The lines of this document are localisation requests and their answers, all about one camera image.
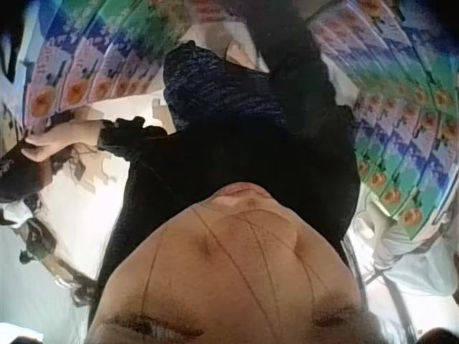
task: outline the hair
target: hair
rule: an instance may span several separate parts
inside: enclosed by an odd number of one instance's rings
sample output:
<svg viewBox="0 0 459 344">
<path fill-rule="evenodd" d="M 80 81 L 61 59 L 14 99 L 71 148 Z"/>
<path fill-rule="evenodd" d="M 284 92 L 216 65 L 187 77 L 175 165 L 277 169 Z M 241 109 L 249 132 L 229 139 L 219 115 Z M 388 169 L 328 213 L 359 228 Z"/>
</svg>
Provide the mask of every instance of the hair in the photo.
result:
<svg viewBox="0 0 459 344">
<path fill-rule="evenodd" d="M 43 342 L 40 342 L 39 340 L 34 338 L 20 336 L 13 340 L 11 344 L 43 344 Z"/>
<path fill-rule="evenodd" d="M 19 261 L 21 264 L 29 264 L 32 260 L 35 260 L 35 258 L 28 251 L 21 251 L 21 254 L 19 255 Z"/>
<path fill-rule="evenodd" d="M 459 337 L 453 335 L 450 331 L 443 328 L 434 328 L 425 333 L 417 344 L 459 344 Z"/>
</svg>

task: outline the product packaging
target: product packaging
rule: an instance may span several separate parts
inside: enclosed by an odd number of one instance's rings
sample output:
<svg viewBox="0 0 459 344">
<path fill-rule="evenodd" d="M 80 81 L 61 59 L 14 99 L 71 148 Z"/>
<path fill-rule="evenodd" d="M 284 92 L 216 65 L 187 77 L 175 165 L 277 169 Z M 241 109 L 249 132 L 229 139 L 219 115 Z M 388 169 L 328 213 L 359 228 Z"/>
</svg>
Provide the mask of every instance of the product packaging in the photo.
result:
<svg viewBox="0 0 459 344">
<path fill-rule="evenodd" d="M 321 18 L 327 27 L 340 34 L 340 37 L 352 37 L 352 40 L 346 39 L 347 42 L 354 42 L 357 39 L 365 46 L 369 56 L 384 70 L 385 92 L 393 97 L 412 96 L 410 90 L 413 87 L 409 84 L 389 47 L 358 11 L 354 11 L 353 7 L 344 2 L 327 11 Z"/>
<path fill-rule="evenodd" d="M 368 179 L 371 170 L 374 169 L 374 166 L 386 149 L 394 124 L 402 114 L 403 105 L 404 101 L 401 99 L 393 97 L 386 97 L 384 99 L 381 110 L 377 115 L 377 122 L 374 126 L 370 143 L 362 154 L 363 160 L 359 165 L 361 167 L 359 168 L 359 175 L 363 182 Z"/>
<path fill-rule="evenodd" d="M 332 11 L 325 11 L 316 21 L 332 31 L 351 50 L 351 56 L 354 61 L 363 65 L 368 76 L 377 81 L 380 92 L 388 95 L 397 94 L 397 88 L 393 85 L 388 71 L 384 69 L 378 59 L 355 36 L 350 28 L 336 18 Z"/>
<path fill-rule="evenodd" d="M 403 90 L 403 93 L 414 98 L 418 105 L 433 109 L 434 102 L 427 73 L 398 22 L 399 16 L 397 18 L 396 13 L 399 11 L 396 8 L 390 9 L 383 1 L 348 0 L 347 6 L 343 6 L 339 13 L 354 31 L 365 32 L 366 26 L 361 21 L 362 17 L 375 28 L 411 84 L 407 85 L 408 89 Z"/>
<path fill-rule="evenodd" d="M 362 89 L 366 91 L 378 92 L 381 90 L 381 73 L 376 73 L 371 70 L 367 59 L 364 57 L 358 57 L 358 54 L 352 52 L 330 29 L 326 28 L 319 21 L 315 20 L 310 25 L 310 30 L 319 44 L 328 44 L 343 61 L 346 66 L 349 66 L 351 75 L 355 75 L 361 80 Z"/>
<path fill-rule="evenodd" d="M 108 47 L 138 3 L 139 0 L 106 0 L 102 5 L 78 44 L 74 62 L 65 80 L 60 111 L 87 102 L 87 94 Z"/>
<path fill-rule="evenodd" d="M 438 126 L 438 113 L 427 108 L 421 109 L 420 120 L 403 161 L 380 198 L 390 216 L 394 216 L 402 208 L 420 182 L 437 136 Z"/>
<path fill-rule="evenodd" d="M 119 74 L 133 50 L 133 46 L 144 35 L 152 16 L 153 11 L 149 0 L 141 0 L 107 48 L 103 63 L 95 73 L 93 84 L 87 96 L 88 102 L 96 102 L 112 96 L 115 82 L 118 80 Z M 122 90 L 119 90 L 119 92 L 124 94 L 128 88 L 128 83 L 123 83 L 120 88 Z"/>
<path fill-rule="evenodd" d="M 25 125 L 54 115 L 58 110 L 65 76 L 82 35 L 103 0 L 43 0 L 33 30 L 29 56 L 36 51 L 36 63 L 29 66 L 31 77 L 25 100 Z"/>
<path fill-rule="evenodd" d="M 455 118 L 441 115 L 437 140 L 414 196 L 404 205 L 399 223 L 410 238 L 423 228 L 458 172 L 458 124 Z"/>
<path fill-rule="evenodd" d="M 401 0 L 401 25 L 427 72 L 437 109 L 458 118 L 458 47 L 426 3 L 427 0 Z"/>
<path fill-rule="evenodd" d="M 402 112 L 394 123 L 392 134 L 383 156 L 377 161 L 367 181 L 370 189 L 381 196 L 400 166 L 419 120 L 420 106 L 414 102 L 403 101 Z"/>
<path fill-rule="evenodd" d="M 349 63 L 345 62 L 337 51 L 320 37 L 316 37 L 316 41 L 321 48 L 322 54 L 333 61 L 333 63 L 342 70 L 359 89 L 365 88 L 364 81 L 357 75 L 355 69 Z"/>
<path fill-rule="evenodd" d="M 366 157 L 369 144 L 374 134 L 377 116 L 381 112 L 384 97 L 380 94 L 367 94 L 362 102 L 363 108 L 357 113 L 358 129 L 355 142 L 355 153 L 359 175 L 365 177 L 371 170 L 369 159 Z"/>
</svg>

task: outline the black clothing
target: black clothing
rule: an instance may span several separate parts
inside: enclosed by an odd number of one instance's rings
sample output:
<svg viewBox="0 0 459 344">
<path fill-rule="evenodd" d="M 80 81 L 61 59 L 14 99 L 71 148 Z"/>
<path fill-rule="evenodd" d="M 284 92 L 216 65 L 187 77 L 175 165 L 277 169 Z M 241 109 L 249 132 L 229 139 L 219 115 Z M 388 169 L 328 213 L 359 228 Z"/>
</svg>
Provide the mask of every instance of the black clothing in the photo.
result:
<svg viewBox="0 0 459 344">
<path fill-rule="evenodd" d="M 217 57 L 193 44 L 166 58 L 165 97 L 179 132 L 167 136 L 161 128 L 142 128 L 140 118 L 105 123 L 99 149 L 124 157 L 131 169 L 90 322 L 109 276 L 146 237 L 186 207 L 238 181 L 264 187 L 345 259 L 340 241 L 354 215 L 360 185 L 354 118 L 348 107 L 336 105 L 311 34 L 287 8 L 284 2 L 275 19 L 273 13 L 263 18 L 262 27 L 272 21 L 273 32 L 257 32 L 254 16 L 246 17 L 269 75 L 213 60 Z M 276 26 L 281 22 L 283 27 Z M 286 27 L 288 34 L 282 35 Z M 210 61 L 212 68 L 206 70 L 202 61 Z M 268 115 L 262 115 L 263 108 Z"/>
</svg>

